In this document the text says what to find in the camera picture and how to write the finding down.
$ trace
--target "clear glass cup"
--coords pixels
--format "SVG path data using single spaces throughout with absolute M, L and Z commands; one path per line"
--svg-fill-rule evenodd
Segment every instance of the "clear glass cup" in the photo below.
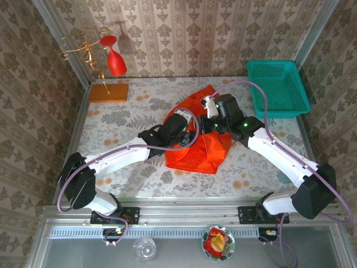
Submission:
M 148 236 L 138 238 L 133 245 L 135 259 L 139 262 L 152 260 L 156 254 L 156 245 L 153 239 Z

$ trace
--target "red glass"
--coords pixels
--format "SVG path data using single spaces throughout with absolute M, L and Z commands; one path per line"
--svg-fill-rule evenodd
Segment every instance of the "red glass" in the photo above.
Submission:
M 113 35 L 106 35 L 100 39 L 102 46 L 109 47 L 110 53 L 108 56 L 108 66 L 112 75 L 121 76 L 127 72 L 127 67 L 121 55 L 115 52 L 112 46 L 117 42 L 117 38 Z

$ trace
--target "floral tablecloth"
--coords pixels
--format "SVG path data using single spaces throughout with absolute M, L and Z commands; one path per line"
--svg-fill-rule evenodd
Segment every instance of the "floral tablecloth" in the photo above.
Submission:
M 162 123 L 190 94 L 209 84 L 218 89 L 236 79 L 239 77 L 118 79 L 129 83 L 127 102 L 90 104 L 79 152 L 91 155 L 126 143 Z M 236 97 L 245 115 L 254 115 L 248 85 L 232 85 L 224 92 Z M 282 142 L 306 155 L 295 119 L 270 119 L 269 127 Z M 162 155 L 126 166 L 97 181 L 97 187 L 119 197 L 260 197 L 293 188 L 280 183 L 278 174 L 268 160 L 237 142 L 216 175 L 169 169 Z

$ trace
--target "small bowl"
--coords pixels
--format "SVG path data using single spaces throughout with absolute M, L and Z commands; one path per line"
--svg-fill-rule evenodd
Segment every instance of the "small bowl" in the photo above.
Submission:
M 225 236 L 228 237 L 228 242 L 224 246 L 224 249 L 222 251 L 222 256 L 221 257 L 213 256 L 212 254 L 210 254 L 207 250 L 205 250 L 203 248 L 203 245 L 207 241 L 209 233 L 211 232 L 212 228 L 217 228 L 217 229 L 223 231 L 225 233 Z M 202 245 L 202 250 L 203 250 L 204 254 L 207 256 L 207 258 L 209 258 L 211 260 L 214 260 L 214 261 L 226 261 L 226 260 L 228 260 L 232 256 L 232 254 L 233 254 L 233 252 L 235 250 L 235 240 L 234 240 L 234 237 L 233 237 L 231 231 L 228 230 L 227 228 L 223 227 L 223 226 L 220 226 L 220 225 L 211 226 L 210 228 L 208 228 L 204 232 L 204 234 L 202 236 L 202 240 L 201 240 L 201 245 Z

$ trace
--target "red cloth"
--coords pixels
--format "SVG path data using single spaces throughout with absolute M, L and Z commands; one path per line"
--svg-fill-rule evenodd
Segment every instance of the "red cloth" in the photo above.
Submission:
M 190 95 L 176 106 L 166 119 L 175 112 L 176 108 L 180 107 L 189 109 L 197 117 L 206 115 L 207 111 L 203 108 L 201 100 L 214 92 L 214 88 L 209 85 Z M 189 130 L 194 130 L 194 123 L 189 125 Z M 218 132 L 199 135 L 197 141 L 190 148 L 180 151 L 166 151 L 166 166 L 185 171 L 216 174 L 218 166 L 227 156 L 231 144 L 231 138 L 228 134 L 220 135 L 220 139 L 223 144 L 218 139 Z

